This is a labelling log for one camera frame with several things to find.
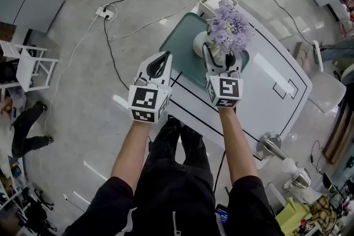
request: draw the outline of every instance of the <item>plaid cloth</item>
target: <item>plaid cloth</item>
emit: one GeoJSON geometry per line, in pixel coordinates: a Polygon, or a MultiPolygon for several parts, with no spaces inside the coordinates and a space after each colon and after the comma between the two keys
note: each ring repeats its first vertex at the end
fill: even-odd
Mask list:
{"type": "Polygon", "coordinates": [[[330,204],[330,198],[320,197],[310,206],[310,212],[313,216],[306,224],[314,224],[317,221],[323,230],[323,234],[328,235],[337,222],[337,213],[330,204]]]}

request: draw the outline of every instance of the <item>forearm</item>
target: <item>forearm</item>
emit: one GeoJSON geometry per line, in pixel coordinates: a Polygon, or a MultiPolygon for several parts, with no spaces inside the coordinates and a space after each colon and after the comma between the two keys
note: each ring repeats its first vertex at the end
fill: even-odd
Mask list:
{"type": "Polygon", "coordinates": [[[114,163],[111,177],[119,177],[135,191],[143,168],[150,125],[134,121],[114,163]]]}
{"type": "Polygon", "coordinates": [[[257,176],[257,167],[252,151],[233,109],[219,108],[218,111],[232,184],[245,176],[257,176]]]}

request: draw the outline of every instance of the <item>flower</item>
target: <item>flower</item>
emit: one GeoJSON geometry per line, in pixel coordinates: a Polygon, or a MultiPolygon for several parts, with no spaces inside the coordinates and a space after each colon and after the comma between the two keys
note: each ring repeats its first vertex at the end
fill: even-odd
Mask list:
{"type": "Polygon", "coordinates": [[[208,21],[207,32],[210,40],[227,54],[230,50],[239,52],[252,43],[251,26],[245,17],[236,11],[229,0],[219,1],[215,16],[208,21]]]}

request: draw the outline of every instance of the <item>concrete floor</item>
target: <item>concrete floor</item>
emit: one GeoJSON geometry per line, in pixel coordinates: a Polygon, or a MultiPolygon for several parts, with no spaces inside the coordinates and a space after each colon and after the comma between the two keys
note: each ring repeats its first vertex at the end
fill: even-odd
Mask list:
{"type": "MultiPolygon", "coordinates": [[[[96,7],[115,0],[89,0],[96,7]]],[[[109,36],[117,37],[131,33],[145,23],[172,14],[191,0],[129,0],[117,3],[117,19],[110,25],[109,36]]],[[[296,19],[300,31],[308,40],[316,39],[333,43],[338,31],[334,18],[326,7],[318,7],[313,0],[278,0],[296,19]]],[[[155,23],[128,38],[111,42],[113,56],[124,82],[130,83],[139,64],[156,53],[181,17],[197,3],[197,0],[182,12],[168,19],[165,24],[155,23]]],[[[299,35],[289,16],[273,0],[239,0],[239,4],[264,24],[279,40],[299,35]]],[[[94,9],[82,0],[66,0],[47,34],[34,32],[30,43],[50,49],[59,58],[51,87],[48,90],[29,93],[29,99],[40,98],[50,104],[59,74],[69,63],[71,53],[85,35],[95,17],[94,9]]],[[[129,130],[131,119],[112,100],[113,95],[125,99],[128,91],[119,82],[113,69],[103,19],[98,18],[86,39],[77,48],[70,67],[62,75],[58,92],[53,101],[51,114],[42,116],[39,124],[55,142],[39,151],[29,153],[26,158],[28,175],[54,201],[55,211],[50,219],[60,234],[71,224],[81,211],[65,202],[63,193],[71,202],[87,208],[87,203],[77,197],[91,201],[97,189],[109,177],[114,160],[129,130]]],[[[315,140],[326,143],[336,117],[336,111],[321,113],[307,101],[299,119],[293,126],[283,149],[305,166],[314,183],[319,179],[309,163],[311,147],[315,140]]],[[[153,139],[161,123],[154,126],[153,139]]],[[[206,139],[211,170],[216,176],[223,150],[206,139]]],[[[319,151],[315,149],[315,160],[319,151]]],[[[183,161],[181,146],[177,150],[177,161],[183,161]]],[[[277,187],[287,180],[280,173],[279,161],[272,159],[260,170],[264,184],[273,182],[277,187]]],[[[231,187],[228,168],[224,162],[218,182],[217,202],[227,204],[224,187],[231,187]]]]}

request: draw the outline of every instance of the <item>white table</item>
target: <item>white table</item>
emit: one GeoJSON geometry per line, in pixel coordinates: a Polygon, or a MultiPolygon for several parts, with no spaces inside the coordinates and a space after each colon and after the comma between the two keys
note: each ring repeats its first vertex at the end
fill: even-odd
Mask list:
{"type": "MultiPolygon", "coordinates": [[[[241,74],[243,97],[237,105],[237,116],[260,169],[267,162],[256,154],[260,137],[266,132],[286,137],[312,84],[295,59],[262,24],[240,6],[237,9],[254,27],[253,44],[247,50],[250,59],[241,74]]],[[[199,5],[192,12],[202,15],[199,5]]],[[[170,85],[173,91],[166,111],[224,148],[220,118],[205,89],[174,69],[170,85]]]]}

